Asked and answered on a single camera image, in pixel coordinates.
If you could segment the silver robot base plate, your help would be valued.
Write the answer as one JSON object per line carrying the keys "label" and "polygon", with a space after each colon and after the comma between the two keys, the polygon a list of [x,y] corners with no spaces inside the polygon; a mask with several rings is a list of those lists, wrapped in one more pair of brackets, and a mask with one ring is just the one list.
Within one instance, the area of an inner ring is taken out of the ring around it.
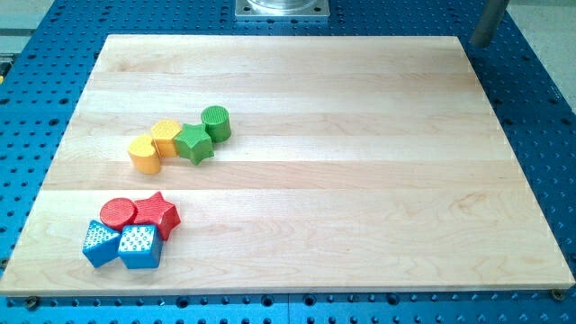
{"label": "silver robot base plate", "polygon": [[325,19],[330,17],[329,0],[236,0],[240,20]]}

